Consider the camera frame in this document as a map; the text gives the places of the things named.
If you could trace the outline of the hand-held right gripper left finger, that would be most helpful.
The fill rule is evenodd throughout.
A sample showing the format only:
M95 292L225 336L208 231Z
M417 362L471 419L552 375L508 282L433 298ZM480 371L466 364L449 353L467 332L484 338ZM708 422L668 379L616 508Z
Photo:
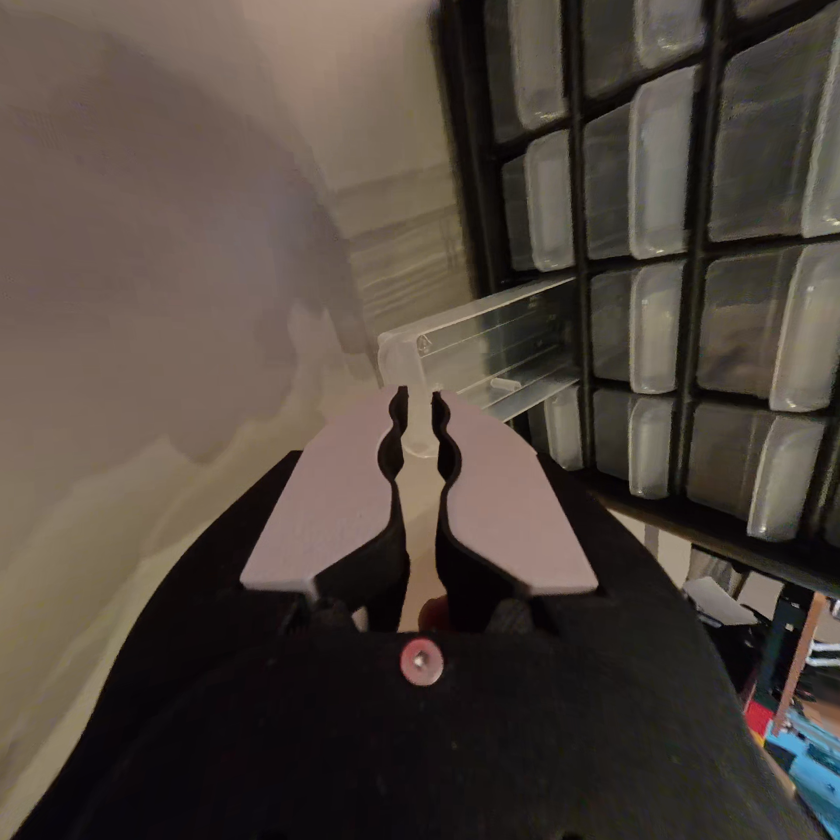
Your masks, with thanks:
M363 609L375 632L398 629L411 561L396 484L408 390L353 404L302 450L239 577L248 591Z

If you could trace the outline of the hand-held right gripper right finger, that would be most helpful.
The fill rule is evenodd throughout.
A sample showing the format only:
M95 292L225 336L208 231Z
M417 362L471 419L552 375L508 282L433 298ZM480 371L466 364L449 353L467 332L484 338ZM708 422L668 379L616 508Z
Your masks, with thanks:
M435 562L452 629L480 633L505 601L592 595L599 581L537 452L454 392L435 392L444 480Z

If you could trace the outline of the clear pulled-out small drawer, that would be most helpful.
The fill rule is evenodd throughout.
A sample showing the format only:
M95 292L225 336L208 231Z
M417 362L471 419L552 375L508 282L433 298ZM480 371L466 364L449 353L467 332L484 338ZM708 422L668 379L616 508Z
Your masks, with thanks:
M436 392L505 423L577 383L579 314L577 279L556 276L381 333L383 382L408 389L406 451L436 457Z

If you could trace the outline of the black drawer cabinet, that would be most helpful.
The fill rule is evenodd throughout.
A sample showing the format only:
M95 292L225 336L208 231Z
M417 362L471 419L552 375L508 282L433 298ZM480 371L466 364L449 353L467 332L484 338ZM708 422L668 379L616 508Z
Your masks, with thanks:
M687 283L679 309L676 418L669 444L669 495L663 500L633 496L625 481L608 476L595 466L593 393L604 385L594 375L592 361L591 285L604 270L624 270L627 260L591 262L585 246L584 124L624 103L631 87L612 98L588 99L584 90L583 3L561 2L563 77L570 98L570 114L511 141L497 142L492 127L488 59L483 2L440 2L434 13L438 68L448 110L448 129L457 162L458 209L466 238L469 268L478 294L486 297L518 287L540 277L536 270L518 271L511 266L501 188L501 166L518 157L531 140L555 130L570 131L571 215L576 281L575 359L581 369L582 469L579 481L609 508L646 524L674 533L711 553L768 576L825 595L838 596L838 548L826 542L823 530L838 495L838 383L829 406L815 413L828 420L817 451L815 474L808 487L799 531L789 542L765 542L747 535L746 525L735 517L688 500L690 443L694 412L700 400L725 403L723 394L697 386L700 319L707 263L733 256L739 249L756 256L775 247L804 245L803 237L755 238L741 242L712 243L707 226L711 212L712 166L718 134L723 64L736 51L799 25L828 6L828 2L795 2L753 24L735 18L732 2L705 2L702 15L710 25L707 42L699 54L700 99L695 106L688 172L689 243Z

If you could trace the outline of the rows of clear plastic drawers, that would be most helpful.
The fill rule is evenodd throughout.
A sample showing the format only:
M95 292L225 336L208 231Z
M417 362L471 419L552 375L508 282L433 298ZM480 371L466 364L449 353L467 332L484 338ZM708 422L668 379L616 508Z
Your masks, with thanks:
M493 278L572 274L533 443L812 542L838 449L838 2L479 2Z

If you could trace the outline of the white paper sheet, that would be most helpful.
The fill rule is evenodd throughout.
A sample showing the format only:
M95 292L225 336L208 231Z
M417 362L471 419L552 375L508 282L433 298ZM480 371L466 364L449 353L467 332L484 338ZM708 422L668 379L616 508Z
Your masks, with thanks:
M749 627L759 623L748 607L739 604L710 576L687 580L681 591L709 626Z

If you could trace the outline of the white ribbed box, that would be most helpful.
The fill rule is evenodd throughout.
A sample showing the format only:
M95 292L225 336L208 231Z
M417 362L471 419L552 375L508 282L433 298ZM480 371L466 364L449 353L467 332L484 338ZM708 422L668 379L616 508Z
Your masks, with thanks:
M329 195L364 325L379 335L474 300L455 176L448 163Z

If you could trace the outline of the wooden stick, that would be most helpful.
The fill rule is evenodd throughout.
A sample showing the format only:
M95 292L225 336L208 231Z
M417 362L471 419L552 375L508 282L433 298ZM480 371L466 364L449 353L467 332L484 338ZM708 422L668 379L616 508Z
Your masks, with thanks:
M795 689L802 675L805 661L811 652L812 642L825 606L826 596L820 592L814 592L811 605L806 615L805 623L801 630L799 641L794 651L791 667L784 682L780 705L773 717L771 729L773 736L778 735L783 725L786 723L795 695Z

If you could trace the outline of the blue cardboard box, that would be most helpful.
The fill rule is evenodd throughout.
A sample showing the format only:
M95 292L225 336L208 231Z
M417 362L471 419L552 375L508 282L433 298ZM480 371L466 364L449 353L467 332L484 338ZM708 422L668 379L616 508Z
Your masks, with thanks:
M794 785L801 802L832 838L839 836L839 740L797 711L774 731L771 721L764 746Z

